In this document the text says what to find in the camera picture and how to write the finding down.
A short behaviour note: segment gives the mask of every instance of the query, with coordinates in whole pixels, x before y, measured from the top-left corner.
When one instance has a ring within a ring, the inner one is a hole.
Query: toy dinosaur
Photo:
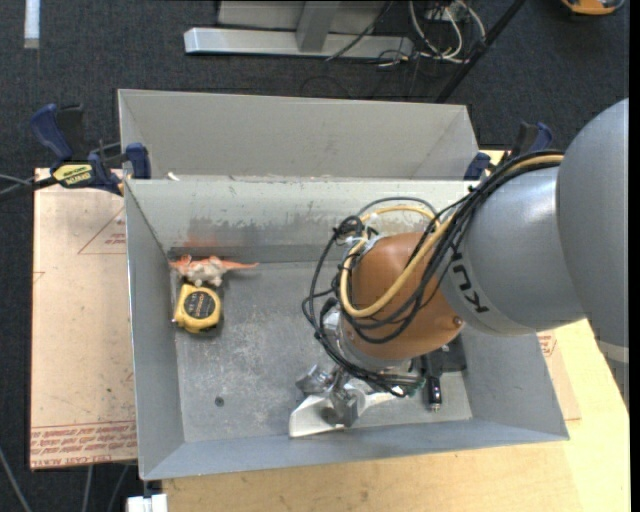
[[[245,264],[221,260],[217,256],[193,260],[188,254],[185,254],[177,261],[170,261],[169,265],[198,287],[202,286],[202,283],[220,286],[222,284],[222,276],[227,271],[246,270],[258,266],[257,263]]]

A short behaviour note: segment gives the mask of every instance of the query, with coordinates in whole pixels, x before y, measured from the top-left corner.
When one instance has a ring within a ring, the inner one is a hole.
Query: dark carpet
[[[510,4],[473,5],[489,28]],[[629,4],[584,18],[559,0],[529,0],[448,103],[469,107],[481,147],[509,147],[521,121],[541,121],[566,149],[595,114],[629,94]],[[183,33],[214,23],[213,2],[42,0],[40,49],[25,50],[24,9],[20,0],[0,4],[0,173],[21,178],[52,163],[28,127],[47,103],[83,103],[87,145],[95,147],[118,140],[119,88],[430,102],[453,72],[428,61],[380,70],[340,59],[186,56]],[[376,30],[411,33],[406,3],[396,2]],[[27,464],[32,223],[30,197],[0,204],[0,446],[35,512],[77,511],[86,469],[32,473]],[[121,471],[95,468],[88,510],[106,509]],[[132,469],[121,495],[142,491]],[[0,511],[20,509],[0,471]]]

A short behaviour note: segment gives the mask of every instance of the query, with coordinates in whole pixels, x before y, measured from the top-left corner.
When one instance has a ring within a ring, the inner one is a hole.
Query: table
[[[36,194],[31,418],[54,424],[32,423],[32,469],[135,458],[121,215],[122,199],[104,192]],[[76,303],[93,313],[56,319]],[[70,344],[82,322],[99,336]],[[169,510],[630,510],[627,409],[587,322],[555,335],[548,365],[568,441],[166,480]]]

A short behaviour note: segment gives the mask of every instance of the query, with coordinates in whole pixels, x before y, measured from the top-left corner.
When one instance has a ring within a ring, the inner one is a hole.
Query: yellow tape measure
[[[222,315],[222,301],[211,288],[183,284],[173,315],[174,321],[192,334],[212,329]]]
[[[51,176],[65,188],[80,188],[93,183],[95,172],[89,163],[63,164]]]

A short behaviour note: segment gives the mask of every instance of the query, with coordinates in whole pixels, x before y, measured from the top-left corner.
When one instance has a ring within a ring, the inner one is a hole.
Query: gray robot arm
[[[588,318],[628,393],[629,100],[594,118],[556,168],[506,183],[476,213],[442,282],[474,327],[513,335]]]

